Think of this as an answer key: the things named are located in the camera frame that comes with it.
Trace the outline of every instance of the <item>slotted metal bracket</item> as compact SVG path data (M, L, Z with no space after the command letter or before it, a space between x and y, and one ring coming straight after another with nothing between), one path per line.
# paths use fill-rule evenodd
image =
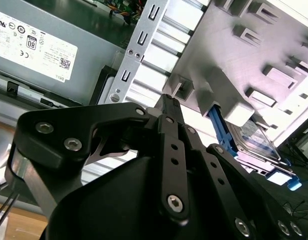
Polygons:
M147 1L115 79L110 86L108 94L104 94L99 99L99 105L123 102L146 50L152 42L154 34L166 12L168 4L169 0Z

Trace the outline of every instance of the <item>circuit board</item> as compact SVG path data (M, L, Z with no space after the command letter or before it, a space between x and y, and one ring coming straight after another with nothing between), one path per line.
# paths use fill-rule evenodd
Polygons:
M137 24L141 13L144 9L146 0L98 0L102 4L108 6L110 16L112 14L119 14L123 16L124 21L130 24Z

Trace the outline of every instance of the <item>qr code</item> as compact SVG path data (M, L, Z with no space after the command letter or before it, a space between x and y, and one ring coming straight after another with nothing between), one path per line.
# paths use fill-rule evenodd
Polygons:
M64 58L60 58L60 67L68 70L70 67L70 61Z

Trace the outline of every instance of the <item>blue latch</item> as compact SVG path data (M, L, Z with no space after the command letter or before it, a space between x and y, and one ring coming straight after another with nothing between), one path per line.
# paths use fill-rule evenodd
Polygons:
M233 150L233 146L231 145L233 138L220 113L219 106L214 105L207 115L213 123L219 144L222 145L234 158L238 157L237 152Z

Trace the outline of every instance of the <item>blue plastic tab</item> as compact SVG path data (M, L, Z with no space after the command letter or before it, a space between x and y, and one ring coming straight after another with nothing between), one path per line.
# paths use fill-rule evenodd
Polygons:
M300 188L302 184L299 182L298 176L293 176L291 180L287 182L287 187L291 191L295 191L296 189Z
M208 112L208 116L213 123L219 144L222 145L234 158L238 157L237 152L233 150L233 146L231 145L233 138L227 128L226 122L220 114L219 107L214 105Z

